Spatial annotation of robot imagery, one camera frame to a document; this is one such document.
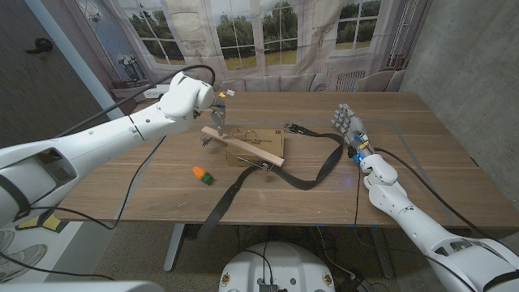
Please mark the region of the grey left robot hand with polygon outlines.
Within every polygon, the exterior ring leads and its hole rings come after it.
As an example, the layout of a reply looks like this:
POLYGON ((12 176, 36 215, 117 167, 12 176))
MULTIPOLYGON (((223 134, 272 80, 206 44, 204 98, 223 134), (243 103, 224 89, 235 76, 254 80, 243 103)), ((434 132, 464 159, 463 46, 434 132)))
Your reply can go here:
POLYGON ((223 101, 214 101, 210 105, 210 110, 210 116, 217 127, 217 138, 222 138, 225 128, 226 105, 223 101))

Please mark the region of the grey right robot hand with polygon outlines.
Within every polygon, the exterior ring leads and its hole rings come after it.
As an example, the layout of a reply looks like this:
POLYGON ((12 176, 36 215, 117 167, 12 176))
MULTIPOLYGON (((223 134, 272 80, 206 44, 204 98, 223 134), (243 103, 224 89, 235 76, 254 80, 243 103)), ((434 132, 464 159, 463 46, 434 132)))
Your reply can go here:
POLYGON ((339 104, 339 110, 335 111, 331 123, 344 136, 348 144, 348 156, 357 164, 374 153, 362 120, 347 104, 339 104))

